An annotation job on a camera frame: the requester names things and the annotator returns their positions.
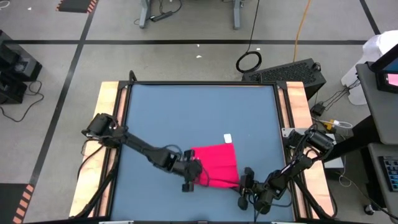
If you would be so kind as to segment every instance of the red cloth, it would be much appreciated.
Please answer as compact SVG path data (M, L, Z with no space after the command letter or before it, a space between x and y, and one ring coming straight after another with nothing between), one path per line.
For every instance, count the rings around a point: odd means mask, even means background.
M197 184L219 188L239 186L239 174L232 143L192 149L195 151L195 158L199 159L203 166Z

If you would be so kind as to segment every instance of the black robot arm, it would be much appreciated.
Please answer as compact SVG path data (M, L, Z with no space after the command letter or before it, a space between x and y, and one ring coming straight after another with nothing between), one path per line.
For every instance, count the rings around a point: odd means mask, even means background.
M121 144L146 156L149 162L165 172L184 177L183 192L193 191L193 181L201 174L199 160L193 159L193 151L183 154L166 147L154 147L137 136L129 133L127 127L119 126L117 121L108 114L97 114L87 129L81 131L90 139L97 139L105 147L118 147Z
M315 151L317 157L309 158L304 154L304 149L307 146L313 146L319 150ZM333 149L333 140L326 134L323 134L313 127L306 130L304 135L296 131L292 131L287 138L287 147L295 148L293 158L281 170L275 170L270 173L265 182L258 182L254 180L254 172L250 168L245 168L244 175L241 177L239 186L239 193L241 197L238 201L238 206L245 210L248 207L247 197L253 196L253 206L258 213L267 214L271 209L272 201L279 200L284 194L289 182L293 180L307 199L315 213L322 219L332 219L322 207L317 203L303 182L299 178L299 174L305 169L311 168L314 162L326 158Z

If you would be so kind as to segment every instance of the wooden table edge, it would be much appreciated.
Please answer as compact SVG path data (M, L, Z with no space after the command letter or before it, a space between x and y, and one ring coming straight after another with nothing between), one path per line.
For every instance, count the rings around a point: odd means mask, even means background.
M116 101L116 94L118 92L119 82L103 82L101 84L101 89L98 94L97 105L95 108L94 116L97 113L108 113L112 114ZM287 110L285 106L284 93L282 89L279 89L279 99L282 109L282 117L285 126L289 126ZM304 86L302 82L287 82L287 93L289 94L290 107L292 110L292 115L294 118L294 124L296 128L308 128L312 125L312 119L307 103L307 98L305 96ZM122 90L120 97L120 104L118 109L118 121L121 120L124 108L124 99L126 97L126 91ZM90 155L95 149L98 148L97 143L89 142L85 149L85 159ZM97 155L93 156L90 161L88 161L80 172L80 177L78 179L75 195L73 197L73 202L70 209L70 216L79 213L87 202L91 199L91 196L95 193L98 188L100 181L101 170L104 162L104 151L99 152ZM114 149L109 157L108 171L113 164ZM308 190L312 193L317 202L322 206L327 214L332 215L334 210L331 203L330 193L328 190L325 171L323 169L322 162L317 162L314 166L305 171L305 181L307 183ZM298 209L300 216L306 218L305 205L303 201L303 195L301 191L296 187L296 197L298 201ZM101 199L101 208L99 209L99 215L106 215L106 208L108 205L109 197L109 186L105 190ZM313 218L317 218L317 215L312 210Z

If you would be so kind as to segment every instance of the black keyboard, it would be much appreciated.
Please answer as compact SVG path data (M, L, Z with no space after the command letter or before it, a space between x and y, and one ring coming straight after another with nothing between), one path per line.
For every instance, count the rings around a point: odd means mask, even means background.
M379 159L390 191L398 192L398 157L381 156Z
M304 84L315 82L314 70L307 63L293 63L275 69L264 70L250 77L251 81L258 81L259 75L264 81L301 81Z

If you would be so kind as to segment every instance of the floor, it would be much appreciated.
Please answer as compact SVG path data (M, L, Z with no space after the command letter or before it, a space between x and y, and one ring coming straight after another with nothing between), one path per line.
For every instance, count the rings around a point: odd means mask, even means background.
M0 29L43 64L39 80L44 101L21 123L0 116L8 127L0 129L0 182L35 186L25 222L68 217L82 160L80 130L92 118L101 82L125 80L130 70L139 80L240 80L235 62L248 47L257 1L244 2L240 30L232 29L232 3L219 0L183 0L181 11L148 22L145 29L133 24L140 1L99 0L90 15L57 12L58 3L12 0L0 10ZM306 3L260 1L253 35L258 44L251 49L263 55L261 68L292 61ZM164 5L165 11L175 9L178 1ZM395 0L312 1L300 36L306 41L298 46L297 57L322 65L327 83L318 101L343 89L340 79L360 59L364 41L398 29L397 8ZM159 13L157 1L152 12ZM255 62L249 58L243 63L250 67ZM26 97L22 105L4 109L20 118L34 100ZM367 115L366 105L353 106L345 96L322 118L356 124ZM349 162L348 175L366 181L356 168ZM365 201L355 188L333 180L329 185L341 220L389 223L381 212L371 217L363 213Z

